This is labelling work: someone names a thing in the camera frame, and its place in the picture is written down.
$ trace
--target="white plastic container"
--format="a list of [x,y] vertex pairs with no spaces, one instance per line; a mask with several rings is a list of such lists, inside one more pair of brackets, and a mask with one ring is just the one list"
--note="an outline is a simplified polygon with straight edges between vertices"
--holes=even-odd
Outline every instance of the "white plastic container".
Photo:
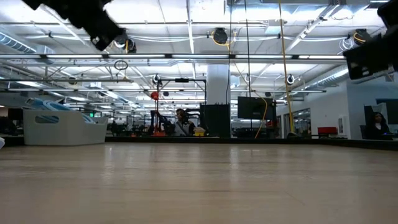
[[[38,123],[41,116],[56,116],[55,124]],[[85,123],[79,111],[24,110],[24,139],[27,146],[81,146],[105,142],[107,118]]]

